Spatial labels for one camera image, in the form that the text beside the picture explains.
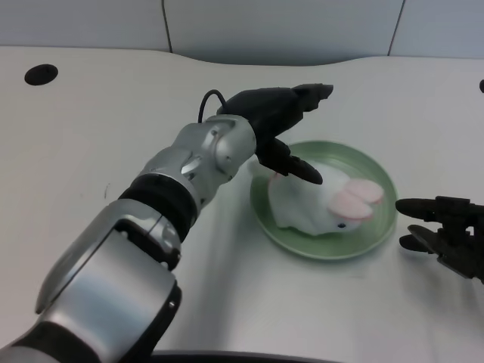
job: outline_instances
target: white wall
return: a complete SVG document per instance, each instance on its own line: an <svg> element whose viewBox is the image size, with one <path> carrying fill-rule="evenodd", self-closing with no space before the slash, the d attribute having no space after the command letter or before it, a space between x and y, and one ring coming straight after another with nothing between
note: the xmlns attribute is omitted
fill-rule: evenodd
<svg viewBox="0 0 484 363"><path fill-rule="evenodd" d="M168 49L160 0L0 0L0 45Z"/></svg>
<svg viewBox="0 0 484 363"><path fill-rule="evenodd" d="M407 0L391 55L484 57L484 0Z"/></svg>
<svg viewBox="0 0 484 363"><path fill-rule="evenodd" d="M387 55L402 0L166 0L173 51L306 65Z"/></svg>
<svg viewBox="0 0 484 363"><path fill-rule="evenodd" d="M404 0L166 0L173 51L239 64L388 54ZM484 0L406 0L390 55L484 57ZM1 0L0 45L167 51L161 0Z"/></svg>

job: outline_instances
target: green plate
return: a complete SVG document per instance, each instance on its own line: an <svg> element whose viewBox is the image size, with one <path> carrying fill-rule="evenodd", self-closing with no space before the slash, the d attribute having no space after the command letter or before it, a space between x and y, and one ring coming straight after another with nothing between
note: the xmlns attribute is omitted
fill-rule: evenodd
<svg viewBox="0 0 484 363"><path fill-rule="evenodd" d="M382 203L373 206L373 218L353 232L313 237L294 228L279 228L275 224L268 201L268 179L256 177L250 186L250 200L260 225L273 241L289 251L313 259L348 259L388 239L396 224L397 193L392 179L376 161L351 147L329 141L301 142L291 145L290 149L301 159L334 166L352 178L373 180L383 187L385 196Z"/></svg>

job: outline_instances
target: black band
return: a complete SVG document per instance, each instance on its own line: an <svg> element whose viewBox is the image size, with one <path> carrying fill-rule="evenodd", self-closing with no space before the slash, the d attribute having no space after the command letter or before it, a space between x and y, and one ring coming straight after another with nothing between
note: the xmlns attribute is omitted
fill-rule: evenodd
<svg viewBox="0 0 484 363"><path fill-rule="evenodd" d="M176 180L164 175L146 174L136 178L119 199L137 200L155 209L173 224L181 241L197 218L190 193Z"/></svg>
<svg viewBox="0 0 484 363"><path fill-rule="evenodd" d="M25 346L50 355L60 363L100 363L98 355L65 327L43 321L13 346Z"/></svg>

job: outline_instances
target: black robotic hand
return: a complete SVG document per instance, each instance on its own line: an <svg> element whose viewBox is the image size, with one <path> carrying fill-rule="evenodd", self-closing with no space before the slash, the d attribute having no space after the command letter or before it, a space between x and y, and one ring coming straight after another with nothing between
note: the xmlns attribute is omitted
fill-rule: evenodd
<svg viewBox="0 0 484 363"><path fill-rule="evenodd" d="M411 234L400 238L403 248L435 253L437 261L452 271L484 283L484 206L468 199L437 197L398 200L396 209L406 216L442 224L437 232L408 226ZM469 227L473 227L473 235L467 231Z"/></svg>
<svg viewBox="0 0 484 363"><path fill-rule="evenodd" d="M259 162L282 175L293 174L322 184L319 172L304 160L290 155L289 147L276 136L295 126L303 113L318 108L333 92L332 85L298 85L294 88L261 88L243 91L226 101L217 114L247 119L256 134Z"/></svg>

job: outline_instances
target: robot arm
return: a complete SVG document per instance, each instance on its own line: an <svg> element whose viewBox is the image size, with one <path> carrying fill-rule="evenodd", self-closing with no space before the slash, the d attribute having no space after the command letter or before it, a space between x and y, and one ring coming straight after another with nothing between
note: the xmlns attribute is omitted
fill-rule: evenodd
<svg viewBox="0 0 484 363"><path fill-rule="evenodd" d="M180 305L172 274L181 244L220 185L256 154L267 167L322 183L275 139L333 91L328 85L241 92L218 115L185 126L57 261L39 320L0 362L146 361Z"/></svg>

